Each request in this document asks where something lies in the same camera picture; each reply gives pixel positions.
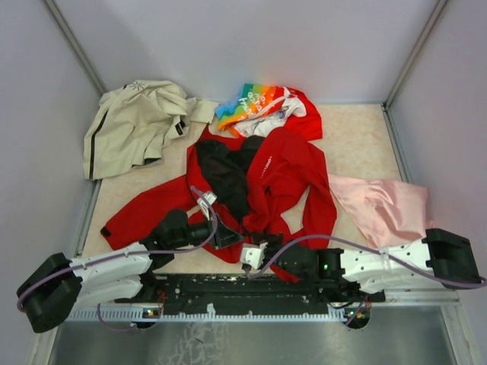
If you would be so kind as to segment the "red jacket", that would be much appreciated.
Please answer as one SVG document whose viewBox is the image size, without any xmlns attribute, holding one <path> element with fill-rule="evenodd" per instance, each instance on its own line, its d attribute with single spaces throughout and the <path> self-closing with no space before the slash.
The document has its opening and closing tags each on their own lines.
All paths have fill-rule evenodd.
<svg viewBox="0 0 487 365">
<path fill-rule="evenodd" d="M 216 195 L 224 224 L 253 242 L 264 234 L 330 235 L 337 218 L 324 153 L 284 128 L 266 137 L 224 138 L 204 131 L 189 147 L 184 175 L 149 189 L 110 218 L 101 235 L 112 249 L 144 239 L 173 209 L 188 211 L 197 192 Z M 300 242 L 316 253 L 328 240 Z"/>
</svg>

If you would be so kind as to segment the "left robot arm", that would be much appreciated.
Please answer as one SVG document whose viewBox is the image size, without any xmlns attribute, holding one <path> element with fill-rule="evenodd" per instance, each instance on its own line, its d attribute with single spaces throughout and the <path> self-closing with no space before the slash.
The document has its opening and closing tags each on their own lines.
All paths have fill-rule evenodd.
<svg viewBox="0 0 487 365">
<path fill-rule="evenodd" d="M 18 288 L 18 310 L 36 333 L 48 332 L 70 314 L 89 306 L 137 297 L 157 296 L 158 283 L 146 276 L 175 256 L 203 246 L 226 249 L 244 237 L 212 212 L 201 223 L 190 224 L 186 212 L 175 209 L 142 240 L 112 253 L 85 259 L 49 256 Z"/>
</svg>

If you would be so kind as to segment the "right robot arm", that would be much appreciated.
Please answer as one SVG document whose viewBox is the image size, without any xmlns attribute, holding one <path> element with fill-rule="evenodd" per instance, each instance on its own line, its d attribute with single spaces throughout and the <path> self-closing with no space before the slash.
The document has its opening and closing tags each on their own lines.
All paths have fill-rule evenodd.
<svg viewBox="0 0 487 365">
<path fill-rule="evenodd" d="M 447 289 L 480 289 L 486 279 L 480 276 L 470 241 L 462 236 L 431 228 L 426 236 L 408 244 L 372 249 L 342 238 L 323 234 L 307 235 L 281 247 L 260 269 L 262 274 L 275 265 L 291 248 L 305 240 L 330 240 L 351 246 L 352 251 L 339 254 L 344 269 L 340 292 L 347 300 L 355 301 L 365 293 L 373 294 L 386 288 L 426 278 Z"/>
</svg>

